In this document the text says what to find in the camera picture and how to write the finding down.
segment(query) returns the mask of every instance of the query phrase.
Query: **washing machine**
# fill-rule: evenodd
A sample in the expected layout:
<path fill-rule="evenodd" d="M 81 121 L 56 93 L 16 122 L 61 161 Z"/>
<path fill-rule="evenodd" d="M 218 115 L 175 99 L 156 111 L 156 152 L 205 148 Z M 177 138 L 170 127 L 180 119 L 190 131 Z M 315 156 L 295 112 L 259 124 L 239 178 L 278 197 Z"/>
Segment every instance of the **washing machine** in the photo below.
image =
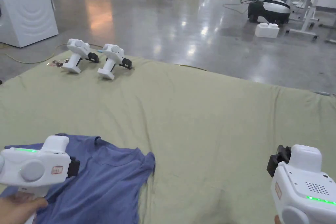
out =
<path fill-rule="evenodd" d="M 0 0 L 0 42 L 24 47 L 57 34 L 51 0 Z"/>

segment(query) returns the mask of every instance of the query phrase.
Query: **concrete floor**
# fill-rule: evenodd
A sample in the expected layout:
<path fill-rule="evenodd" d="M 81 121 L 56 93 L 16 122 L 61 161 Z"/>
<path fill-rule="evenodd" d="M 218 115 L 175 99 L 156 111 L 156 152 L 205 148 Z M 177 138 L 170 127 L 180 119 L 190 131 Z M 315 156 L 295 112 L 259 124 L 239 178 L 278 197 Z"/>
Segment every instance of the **concrete floor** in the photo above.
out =
<path fill-rule="evenodd" d="M 59 35 L 0 52 L 25 61 L 50 56 L 69 38 L 90 44 L 118 44 L 125 54 L 184 64 L 256 82 L 336 93 L 336 45 L 325 44 L 328 30 L 318 29 L 317 42 L 297 34 L 262 39 L 247 14 L 225 9 L 239 0 L 54 0 Z M 241 12 L 247 5 L 232 5 Z M 327 23 L 334 16 L 319 13 Z M 297 28 L 290 22 L 287 27 Z M 58 52 L 66 50 L 65 46 Z M 5 81 L 34 65 L 2 55 L 0 79 Z"/>

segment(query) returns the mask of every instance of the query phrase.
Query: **blue t-shirt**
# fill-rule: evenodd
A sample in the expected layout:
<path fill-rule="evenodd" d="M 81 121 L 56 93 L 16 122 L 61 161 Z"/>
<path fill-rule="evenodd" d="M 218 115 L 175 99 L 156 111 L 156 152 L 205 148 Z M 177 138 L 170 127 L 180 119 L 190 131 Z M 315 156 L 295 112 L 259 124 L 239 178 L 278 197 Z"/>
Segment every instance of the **blue t-shirt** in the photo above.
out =
<path fill-rule="evenodd" d="M 100 137 L 67 136 L 66 152 L 80 160 L 79 173 L 53 185 L 45 196 L 49 205 L 40 210 L 37 224 L 138 223 L 141 186 L 155 168 L 153 153 L 120 149 Z M 39 150 L 43 143 L 6 146 Z M 9 196 L 9 186 L 0 195 Z"/>

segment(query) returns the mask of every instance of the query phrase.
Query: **speaker grille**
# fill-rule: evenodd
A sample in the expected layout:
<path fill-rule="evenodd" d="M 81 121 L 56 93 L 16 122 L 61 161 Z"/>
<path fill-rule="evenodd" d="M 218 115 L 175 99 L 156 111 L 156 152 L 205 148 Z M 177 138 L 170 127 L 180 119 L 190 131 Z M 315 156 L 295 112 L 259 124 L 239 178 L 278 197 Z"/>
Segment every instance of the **speaker grille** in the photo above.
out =
<path fill-rule="evenodd" d="M 308 186 L 308 189 L 311 192 L 320 193 L 320 194 L 323 194 L 323 195 L 329 195 L 328 191 L 326 190 L 326 188 L 323 185 L 318 185 L 318 184 L 309 183 L 309 182 L 306 182 L 306 185 Z"/>

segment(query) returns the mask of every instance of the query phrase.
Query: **round gray button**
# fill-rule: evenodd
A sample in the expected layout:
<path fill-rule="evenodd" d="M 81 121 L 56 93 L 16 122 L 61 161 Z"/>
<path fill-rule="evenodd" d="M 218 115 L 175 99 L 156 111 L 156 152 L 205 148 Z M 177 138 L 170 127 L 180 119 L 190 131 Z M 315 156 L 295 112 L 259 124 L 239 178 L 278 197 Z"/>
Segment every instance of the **round gray button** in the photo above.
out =
<path fill-rule="evenodd" d="M 81 46 L 83 45 L 83 42 L 82 42 L 82 41 L 76 41 L 76 42 L 75 42 L 75 45 L 76 45 L 77 47 L 81 47 Z"/>
<path fill-rule="evenodd" d="M 119 48 L 117 46 L 112 46 L 111 50 L 113 53 L 117 53 L 119 51 Z"/>
<path fill-rule="evenodd" d="M 309 224 L 308 216 L 303 211 L 292 206 L 284 207 L 282 211 L 282 219 L 284 224 Z"/>
<path fill-rule="evenodd" d="M 31 160 L 20 169 L 20 175 L 27 182 L 39 180 L 44 174 L 44 166 L 40 160 Z"/>

